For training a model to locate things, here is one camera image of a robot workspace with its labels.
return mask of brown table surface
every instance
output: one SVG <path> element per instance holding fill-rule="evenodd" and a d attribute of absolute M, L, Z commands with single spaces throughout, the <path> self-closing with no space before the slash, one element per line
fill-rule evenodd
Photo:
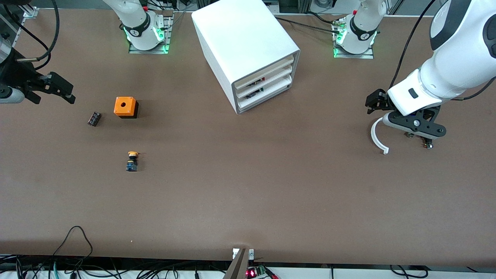
<path fill-rule="evenodd" d="M 81 225 L 94 256 L 228 260 L 247 246 L 267 262 L 496 267 L 494 87 L 443 105 L 432 150 L 384 125 L 390 154 L 370 139 L 383 113 L 367 115 L 365 97 L 389 85 L 416 19 L 385 18 L 374 60 L 334 59 L 329 33 L 283 22 L 301 48 L 293 87 L 236 115 L 190 14 L 160 56 L 128 54 L 111 10 L 60 14 L 41 72 L 72 82 L 76 104 L 1 106 L 0 253 L 52 254 Z M 429 24 L 399 80 L 432 55 Z M 53 11 L 26 26 L 50 43 Z M 44 51 L 24 33 L 16 48 Z M 115 116 L 116 96 L 137 98 L 140 117 Z M 80 232 L 61 250 L 87 252 Z"/>

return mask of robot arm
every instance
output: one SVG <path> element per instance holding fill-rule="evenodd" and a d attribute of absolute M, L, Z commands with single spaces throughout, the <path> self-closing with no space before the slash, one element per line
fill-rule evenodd
<path fill-rule="evenodd" d="M 32 63 L 18 61 L 24 58 L 6 39 L 0 39 L 0 104 L 17 104 L 24 98 L 39 104 L 41 97 L 33 91 L 60 96 L 70 104 L 75 102 L 72 84 L 55 72 L 42 75 Z"/>
<path fill-rule="evenodd" d="M 386 15 L 385 0 L 360 1 L 356 14 L 349 14 L 344 18 L 343 34 L 341 39 L 336 41 L 345 51 L 352 54 L 367 51 L 377 34 L 380 21 Z"/>
<path fill-rule="evenodd" d="M 151 50 L 165 38 L 164 17 L 144 11 L 139 0 L 103 0 L 116 12 L 131 44 L 139 50 Z"/>
<path fill-rule="evenodd" d="M 448 0 L 430 38 L 433 56 L 387 93 L 369 95 L 366 106 L 368 113 L 393 110 L 382 118 L 386 125 L 433 140 L 446 134 L 434 123 L 440 105 L 496 76 L 496 1 Z"/>

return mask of orange box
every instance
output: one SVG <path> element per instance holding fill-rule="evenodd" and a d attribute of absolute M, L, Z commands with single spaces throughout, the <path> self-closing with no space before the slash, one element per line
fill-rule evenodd
<path fill-rule="evenodd" d="M 120 118 L 138 118 L 138 106 L 133 97 L 117 97 L 114 113 Z"/>

